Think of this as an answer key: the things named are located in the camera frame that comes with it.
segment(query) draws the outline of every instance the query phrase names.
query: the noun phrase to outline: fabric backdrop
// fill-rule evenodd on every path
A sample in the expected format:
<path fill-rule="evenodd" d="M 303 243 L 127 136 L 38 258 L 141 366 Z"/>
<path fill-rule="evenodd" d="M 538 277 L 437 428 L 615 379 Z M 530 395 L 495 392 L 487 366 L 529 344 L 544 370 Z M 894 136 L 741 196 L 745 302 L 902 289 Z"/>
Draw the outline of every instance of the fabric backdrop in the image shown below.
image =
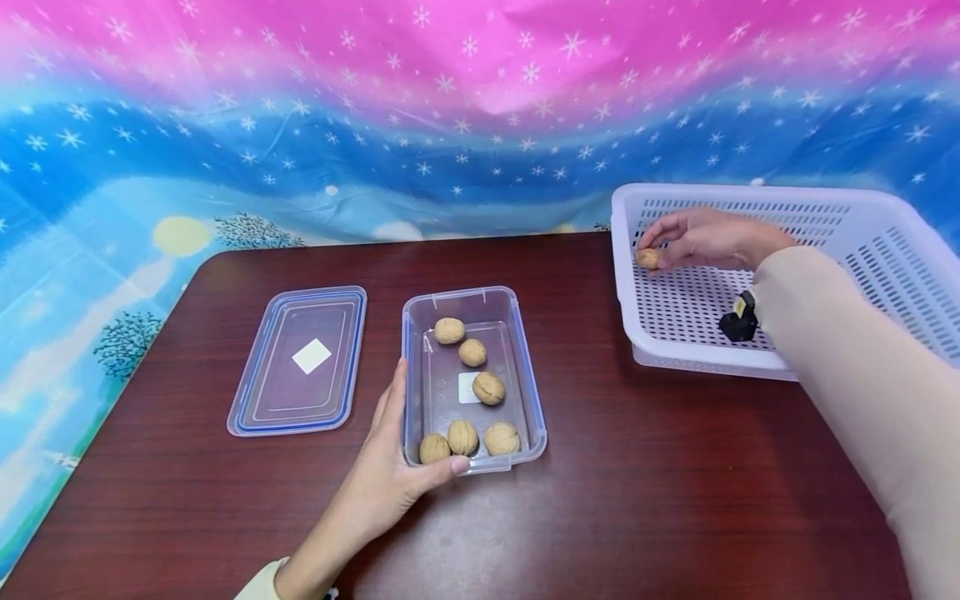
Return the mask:
<path fill-rule="evenodd" d="M 0 37 L 0 581 L 216 252 L 605 228 L 638 180 L 880 189 L 960 248 L 955 0 L 3 0 Z"/>

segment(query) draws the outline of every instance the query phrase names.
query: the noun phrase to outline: wooden table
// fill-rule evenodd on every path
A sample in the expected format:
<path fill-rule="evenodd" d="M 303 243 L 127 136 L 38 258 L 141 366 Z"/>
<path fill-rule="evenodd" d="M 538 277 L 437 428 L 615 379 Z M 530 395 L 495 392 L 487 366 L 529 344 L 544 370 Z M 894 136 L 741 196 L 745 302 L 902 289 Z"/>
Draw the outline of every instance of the wooden table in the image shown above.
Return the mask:
<path fill-rule="evenodd" d="M 349 421 L 231 437 L 267 301 L 345 284 L 370 296 Z M 601 233 L 212 258 L 2 597 L 232 597 L 293 550 L 347 473 L 403 303 L 494 284 L 520 300 L 546 453 L 425 498 L 350 564 L 342 597 L 907 597 L 893 535 L 798 386 L 634 363 Z"/>

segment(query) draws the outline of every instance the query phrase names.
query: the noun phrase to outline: sleeve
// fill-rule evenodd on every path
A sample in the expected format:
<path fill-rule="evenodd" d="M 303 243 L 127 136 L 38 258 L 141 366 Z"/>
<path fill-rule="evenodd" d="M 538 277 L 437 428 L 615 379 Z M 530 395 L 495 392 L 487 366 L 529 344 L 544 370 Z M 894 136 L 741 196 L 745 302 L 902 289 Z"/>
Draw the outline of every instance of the sleeve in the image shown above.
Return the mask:
<path fill-rule="evenodd" d="M 234 600 L 280 600 L 274 589 L 274 578 L 276 572 L 280 569 L 287 559 L 273 561 L 272 563 L 260 569 L 260 572 L 253 576 L 253 579 L 247 583 Z"/>
<path fill-rule="evenodd" d="M 900 542 L 917 598 L 960 598 L 960 372 L 811 248 L 768 257 L 756 312 Z"/>

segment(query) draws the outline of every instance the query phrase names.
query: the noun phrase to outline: walnut shell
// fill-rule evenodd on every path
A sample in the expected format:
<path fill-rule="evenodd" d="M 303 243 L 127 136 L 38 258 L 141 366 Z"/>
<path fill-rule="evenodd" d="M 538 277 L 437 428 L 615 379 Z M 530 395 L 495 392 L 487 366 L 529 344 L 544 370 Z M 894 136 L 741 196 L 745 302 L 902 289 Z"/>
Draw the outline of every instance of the walnut shell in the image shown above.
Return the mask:
<path fill-rule="evenodd" d="M 473 454 L 480 444 L 476 428 L 466 419 L 452 422 L 446 430 L 446 438 L 450 443 L 450 451 L 462 456 Z"/>
<path fill-rule="evenodd" d="M 506 421 L 496 422 L 483 436 L 483 444 L 491 456 L 513 454 L 520 450 L 520 434 Z"/>
<path fill-rule="evenodd" d="M 420 462 L 424 465 L 436 463 L 450 455 L 450 444 L 439 433 L 431 433 L 420 442 Z"/>
<path fill-rule="evenodd" d="M 466 340 L 457 351 L 460 353 L 460 360 L 468 367 L 479 367 L 487 362 L 487 349 L 480 340 Z"/>
<path fill-rule="evenodd" d="M 489 371 L 479 373 L 473 380 L 473 393 L 487 406 L 496 406 L 507 394 L 500 378 Z"/>
<path fill-rule="evenodd" d="M 433 326 L 433 339 L 441 344 L 456 344 L 464 339 L 467 330 L 464 322 L 459 319 L 445 317 Z"/>
<path fill-rule="evenodd" d="M 636 264 L 644 269 L 655 271 L 659 262 L 660 251 L 656 248 L 644 248 L 636 251 Z"/>

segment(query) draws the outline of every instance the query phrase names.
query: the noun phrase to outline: fingernail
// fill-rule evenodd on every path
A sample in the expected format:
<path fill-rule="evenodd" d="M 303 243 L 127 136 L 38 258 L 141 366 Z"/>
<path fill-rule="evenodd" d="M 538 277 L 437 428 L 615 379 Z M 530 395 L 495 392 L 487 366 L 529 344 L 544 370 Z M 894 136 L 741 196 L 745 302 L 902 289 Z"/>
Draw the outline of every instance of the fingernail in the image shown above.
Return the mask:
<path fill-rule="evenodd" d="M 457 456 L 450 463 L 450 470 L 454 475 L 463 475 L 470 468 L 470 459 L 466 456 Z"/>

